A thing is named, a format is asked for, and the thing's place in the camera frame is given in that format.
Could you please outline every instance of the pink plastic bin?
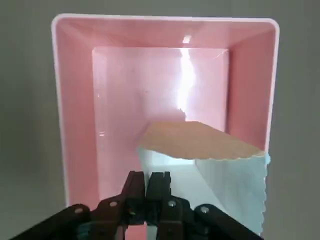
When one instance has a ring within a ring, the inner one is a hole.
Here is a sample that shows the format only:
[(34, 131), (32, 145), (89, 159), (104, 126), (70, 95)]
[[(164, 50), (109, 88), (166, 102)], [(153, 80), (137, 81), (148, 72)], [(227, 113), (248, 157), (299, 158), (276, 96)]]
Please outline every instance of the pink plastic bin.
[(150, 121), (200, 121), (268, 150), (275, 21), (61, 14), (52, 39), (67, 205), (119, 192)]

